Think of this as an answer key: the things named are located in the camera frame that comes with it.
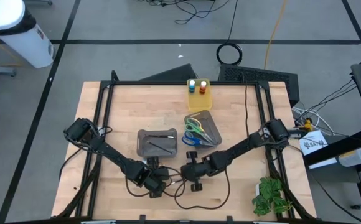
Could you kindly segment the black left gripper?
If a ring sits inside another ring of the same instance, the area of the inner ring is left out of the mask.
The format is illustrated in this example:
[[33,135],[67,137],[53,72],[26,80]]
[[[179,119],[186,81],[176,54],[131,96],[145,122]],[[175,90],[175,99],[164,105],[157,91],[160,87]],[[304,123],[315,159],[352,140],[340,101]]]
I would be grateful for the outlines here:
[[169,179],[169,169],[164,166],[159,167],[158,157],[148,157],[147,165],[150,168],[157,168],[149,169],[148,176],[144,180],[145,188],[152,190],[149,193],[149,198],[162,197],[167,186],[165,181]]

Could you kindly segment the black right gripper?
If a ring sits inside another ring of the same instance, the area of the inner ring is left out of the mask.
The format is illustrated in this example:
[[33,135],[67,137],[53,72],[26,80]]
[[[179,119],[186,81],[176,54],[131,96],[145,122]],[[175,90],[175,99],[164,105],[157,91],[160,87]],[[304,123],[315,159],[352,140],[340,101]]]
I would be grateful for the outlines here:
[[[186,152],[187,163],[180,168],[181,176],[188,181],[196,182],[202,176],[207,175],[213,170],[211,163],[208,160],[197,161],[198,154],[196,151]],[[202,190],[202,184],[192,184],[191,191],[198,192]]]

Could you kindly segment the blue handled scissors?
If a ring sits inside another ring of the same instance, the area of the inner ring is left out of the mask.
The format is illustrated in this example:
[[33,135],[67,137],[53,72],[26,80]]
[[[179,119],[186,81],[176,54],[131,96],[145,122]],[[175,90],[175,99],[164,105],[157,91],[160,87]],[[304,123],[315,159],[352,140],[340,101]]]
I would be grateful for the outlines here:
[[186,131],[184,133],[184,135],[182,136],[182,142],[188,146],[213,146],[211,142],[199,138],[198,135],[195,135],[193,132],[190,131]]

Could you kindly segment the wide grey plastic tray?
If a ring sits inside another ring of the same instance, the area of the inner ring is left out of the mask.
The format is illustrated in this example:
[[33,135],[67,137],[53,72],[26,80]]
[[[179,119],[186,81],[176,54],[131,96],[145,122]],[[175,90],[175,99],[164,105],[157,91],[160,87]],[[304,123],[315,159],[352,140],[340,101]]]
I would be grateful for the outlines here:
[[[174,136],[174,139],[171,138],[152,138],[147,137],[147,135],[171,135]],[[163,151],[157,147],[154,147],[148,144],[146,141],[150,141],[158,146],[161,146],[169,151],[172,154],[169,154],[166,151]],[[137,155],[143,158],[148,157],[175,157],[177,154],[177,131],[174,128],[168,130],[158,130],[158,131],[147,131],[141,129],[138,131],[137,137],[137,146],[136,146]]]

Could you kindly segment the green handled scissors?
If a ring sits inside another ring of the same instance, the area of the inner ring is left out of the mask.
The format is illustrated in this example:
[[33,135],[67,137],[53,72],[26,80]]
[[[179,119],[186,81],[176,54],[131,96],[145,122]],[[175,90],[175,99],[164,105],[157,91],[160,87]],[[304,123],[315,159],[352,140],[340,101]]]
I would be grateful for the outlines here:
[[187,118],[185,128],[187,131],[199,134],[207,142],[214,143],[213,139],[203,129],[202,124],[200,123],[199,120],[197,120],[195,118]]

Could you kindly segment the narrow grey plastic tray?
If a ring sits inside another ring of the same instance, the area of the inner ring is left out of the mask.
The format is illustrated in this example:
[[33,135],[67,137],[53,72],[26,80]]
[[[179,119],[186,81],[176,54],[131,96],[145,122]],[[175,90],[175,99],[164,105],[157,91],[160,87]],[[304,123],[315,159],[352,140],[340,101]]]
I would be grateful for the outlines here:
[[[222,143],[222,137],[213,121],[213,118],[211,116],[211,114],[209,113],[209,111],[207,110],[203,110],[203,111],[199,111],[197,113],[194,114],[190,114],[187,115],[184,118],[185,124],[186,124],[186,119],[187,118],[195,118],[197,120],[200,121],[200,123],[202,124],[203,129],[205,130],[205,132],[213,139],[214,143],[213,146],[194,146],[196,149],[205,149],[205,148],[210,148],[210,147],[216,147],[219,144]],[[200,136],[199,134],[194,133],[195,135],[198,135],[199,138],[204,139],[202,136]]]

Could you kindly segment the yellow plastic bin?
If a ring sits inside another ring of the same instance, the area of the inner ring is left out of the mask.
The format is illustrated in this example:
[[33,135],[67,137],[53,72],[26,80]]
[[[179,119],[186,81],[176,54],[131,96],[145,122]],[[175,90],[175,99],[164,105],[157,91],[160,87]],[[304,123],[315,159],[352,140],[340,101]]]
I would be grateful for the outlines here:
[[[189,92],[189,81],[195,80],[195,92]],[[206,81],[207,87],[204,94],[199,93],[200,82]],[[198,112],[202,110],[210,110],[212,108],[212,94],[210,89],[210,80],[206,78],[197,78],[187,80],[187,106],[189,111]]]

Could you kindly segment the green artificial plant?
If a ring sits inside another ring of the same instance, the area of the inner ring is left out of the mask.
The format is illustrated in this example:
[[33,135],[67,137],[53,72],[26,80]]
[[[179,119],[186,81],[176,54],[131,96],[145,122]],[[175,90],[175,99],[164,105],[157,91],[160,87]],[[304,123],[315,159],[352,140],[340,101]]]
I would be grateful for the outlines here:
[[258,184],[259,193],[251,201],[255,206],[253,213],[264,216],[270,212],[283,213],[292,208],[292,202],[282,198],[283,185],[279,179],[262,177]]

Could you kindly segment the black flat panel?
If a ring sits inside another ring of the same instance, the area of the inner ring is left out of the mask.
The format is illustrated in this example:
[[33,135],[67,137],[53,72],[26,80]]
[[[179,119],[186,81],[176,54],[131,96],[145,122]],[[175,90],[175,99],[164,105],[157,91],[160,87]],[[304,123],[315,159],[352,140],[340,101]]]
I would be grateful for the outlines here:
[[180,67],[172,68],[164,72],[151,75],[150,77],[142,78],[141,81],[152,82],[178,82],[187,81],[189,79],[197,78],[191,64],[185,64]]

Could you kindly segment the white box with print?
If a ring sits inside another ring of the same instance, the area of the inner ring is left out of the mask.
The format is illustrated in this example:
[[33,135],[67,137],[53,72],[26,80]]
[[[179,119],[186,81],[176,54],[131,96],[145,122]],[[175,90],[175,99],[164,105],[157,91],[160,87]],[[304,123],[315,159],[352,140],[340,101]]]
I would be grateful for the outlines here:
[[[299,140],[299,145],[303,155],[306,156],[312,152],[322,149],[324,146],[327,146],[327,141],[321,131],[311,131]],[[309,165],[308,168],[316,169],[336,163],[337,159],[333,157],[331,159]]]

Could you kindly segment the grey device yellow label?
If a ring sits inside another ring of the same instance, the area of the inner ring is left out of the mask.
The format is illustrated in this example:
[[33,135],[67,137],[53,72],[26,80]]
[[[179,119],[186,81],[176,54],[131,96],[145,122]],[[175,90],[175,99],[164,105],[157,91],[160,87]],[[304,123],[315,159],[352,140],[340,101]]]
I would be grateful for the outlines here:
[[346,152],[338,157],[339,163],[344,167],[352,167],[361,164],[361,148]]

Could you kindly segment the white trash can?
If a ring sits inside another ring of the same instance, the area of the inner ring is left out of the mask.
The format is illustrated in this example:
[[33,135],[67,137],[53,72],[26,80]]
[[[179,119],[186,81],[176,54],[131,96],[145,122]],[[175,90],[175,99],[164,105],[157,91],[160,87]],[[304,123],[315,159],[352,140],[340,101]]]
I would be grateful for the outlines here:
[[54,61],[54,46],[23,0],[0,0],[0,39],[35,68]]

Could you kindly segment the black aluminium table frame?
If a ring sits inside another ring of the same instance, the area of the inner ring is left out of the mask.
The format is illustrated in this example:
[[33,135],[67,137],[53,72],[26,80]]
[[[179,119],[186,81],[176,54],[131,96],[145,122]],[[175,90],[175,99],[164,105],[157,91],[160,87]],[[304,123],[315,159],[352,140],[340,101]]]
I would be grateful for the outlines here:
[[[220,83],[211,87],[213,105],[210,110],[222,137],[219,149],[228,149],[258,130],[272,113],[287,128],[294,125],[288,92],[283,82],[268,82],[256,90],[254,85]],[[112,132],[107,142],[124,155],[137,159],[136,137],[140,129],[175,128],[184,132],[187,107],[185,82],[116,82],[108,124]],[[235,159],[227,172],[204,177],[203,189],[192,192],[186,188],[179,200],[170,195],[151,199],[145,190],[128,184],[120,169],[103,159],[98,181],[94,219],[131,222],[146,217],[148,223],[206,224],[254,221],[252,199],[260,179],[269,174],[265,149],[254,149]]]

